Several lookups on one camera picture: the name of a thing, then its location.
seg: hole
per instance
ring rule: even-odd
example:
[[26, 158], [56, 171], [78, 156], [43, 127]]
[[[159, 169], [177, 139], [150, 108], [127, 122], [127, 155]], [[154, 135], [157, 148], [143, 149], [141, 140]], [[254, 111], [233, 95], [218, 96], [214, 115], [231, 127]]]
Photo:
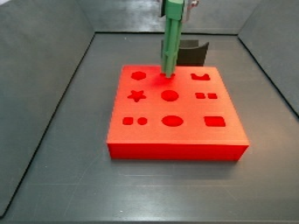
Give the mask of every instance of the hole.
[[137, 122], [141, 124], [141, 125], [146, 125], [147, 124], [147, 119], [145, 117], [141, 117], [138, 118]]
[[135, 102], [139, 102], [142, 99], [146, 99], [145, 91], [131, 91], [131, 95], [127, 97], [129, 99], [134, 99]]
[[146, 78], [146, 73], [143, 73], [143, 72], [135, 72], [135, 73], [133, 73], [131, 78], [133, 78], [134, 80], [141, 81], [142, 79]]
[[169, 101], [169, 102], [174, 102], [174, 101], [178, 100], [179, 95], [178, 95], [178, 93], [177, 93], [175, 91], [173, 91], [173, 90], [165, 90], [165, 91], [162, 92], [162, 97], [163, 97], [163, 99], [165, 99], [166, 101]]
[[198, 99], [206, 99], [205, 93], [195, 93]]
[[209, 127], [226, 127], [225, 118], [222, 116], [205, 116], [205, 122]]
[[[166, 78], [166, 73], [161, 73], [161, 75]], [[175, 73], [173, 73], [171, 78], [175, 76]]]
[[209, 94], [210, 99], [218, 99], [218, 95], [217, 94]]
[[197, 73], [191, 74], [191, 78], [195, 81], [209, 81], [211, 79], [211, 77], [207, 74], [205, 74], [203, 76], [199, 76], [199, 75], [197, 75]]
[[125, 125], [133, 125], [134, 124], [134, 117], [125, 117], [123, 124]]
[[163, 124], [170, 127], [178, 127], [183, 124], [183, 119], [178, 115], [169, 115], [163, 118]]

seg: gray metal floor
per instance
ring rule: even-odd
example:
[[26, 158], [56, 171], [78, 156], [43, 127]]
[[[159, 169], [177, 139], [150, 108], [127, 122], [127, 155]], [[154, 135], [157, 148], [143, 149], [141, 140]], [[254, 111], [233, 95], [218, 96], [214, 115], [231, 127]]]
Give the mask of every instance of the gray metal floor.
[[238, 163], [111, 161], [125, 64], [159, 64], [158, 34], [99, 34], [4, 221], [299, 221], [299, 123], [238, 37], [210, 41], [251, 146]]

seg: circular hole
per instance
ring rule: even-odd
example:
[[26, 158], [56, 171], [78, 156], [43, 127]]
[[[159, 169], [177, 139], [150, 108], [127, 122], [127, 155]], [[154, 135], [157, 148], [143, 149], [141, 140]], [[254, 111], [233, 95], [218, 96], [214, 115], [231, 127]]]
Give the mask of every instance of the circular hole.
[[138, 118], [137, 122], [141, 124], [141, 125], [146, 125], [147, 124], [147, 119], [145, 117], [141, 117]]
[[183, 119], [178, 115], [169, 115], [163, 118], [163, 124], [170, 127], [178, 127], [183, 124]]
[[165, 91], [162, 92], [162, 97], [163, 97], [163, 99], [165, 99], [166, 101], [169, 101], [169, 102], [174, 102], [174, 101], [178, 100], [178, 98], [179, 98], [179, 94], [178, 94], [175, 91], [173, 91], [173, 90], [165, 90]]

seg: red shape sorter block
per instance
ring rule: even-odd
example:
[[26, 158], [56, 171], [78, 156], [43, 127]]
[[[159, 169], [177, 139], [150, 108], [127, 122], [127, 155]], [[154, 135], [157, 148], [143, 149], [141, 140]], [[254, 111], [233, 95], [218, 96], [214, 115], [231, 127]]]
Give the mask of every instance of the red shape sorter block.
[[239, 160], [249, 147], [215, 67], [125, 66], [107, 134], [113, 158]]

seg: small circular hole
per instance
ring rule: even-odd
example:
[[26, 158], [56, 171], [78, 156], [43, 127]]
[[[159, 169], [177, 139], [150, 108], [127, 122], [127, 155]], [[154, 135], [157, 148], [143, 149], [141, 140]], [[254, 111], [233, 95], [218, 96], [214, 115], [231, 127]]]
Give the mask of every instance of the small circular hole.
[[141, 117], [138, 118], [137, 122], [141, 124], [141, 125], [146, 125], [147, 124], [147, 119], [145, 117]]

